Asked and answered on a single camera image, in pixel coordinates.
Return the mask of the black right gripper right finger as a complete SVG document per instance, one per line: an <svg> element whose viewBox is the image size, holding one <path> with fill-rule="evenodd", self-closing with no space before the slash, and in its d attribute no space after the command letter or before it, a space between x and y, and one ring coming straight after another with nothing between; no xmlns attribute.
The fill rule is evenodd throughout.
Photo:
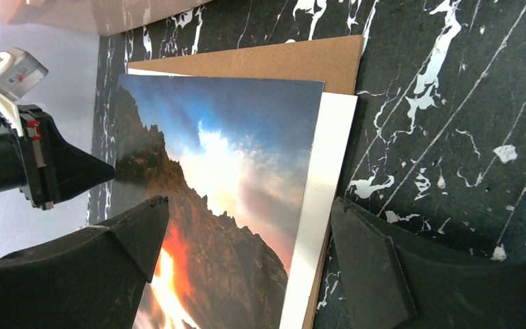
<svg viewBox="0 0 526 329"><path fill-rule="evenodd" d="M526 328L526 263L458 252L341 197L330 218L353 328Z"/></svg>

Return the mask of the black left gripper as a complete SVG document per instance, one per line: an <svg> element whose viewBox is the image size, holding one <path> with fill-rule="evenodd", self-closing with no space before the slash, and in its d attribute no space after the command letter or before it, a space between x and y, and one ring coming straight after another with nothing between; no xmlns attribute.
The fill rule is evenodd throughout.
<svg viewBox="0 0 526 329"><path fill-rule="evenodd" d="M50 210L115 178L112 165L65 141L51 115L20 106L24 135L0 134L0 192L20 188L32 206Z"/></svg>

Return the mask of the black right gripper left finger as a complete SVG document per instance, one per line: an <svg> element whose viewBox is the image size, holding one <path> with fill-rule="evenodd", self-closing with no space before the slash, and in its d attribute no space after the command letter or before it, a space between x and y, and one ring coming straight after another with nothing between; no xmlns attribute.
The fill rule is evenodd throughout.
<svg viewBox="0 0 526 329"><path fill-rule="evenodd" d="M131 328L169 221L157 195L0 258L0 328Z"/></svg>

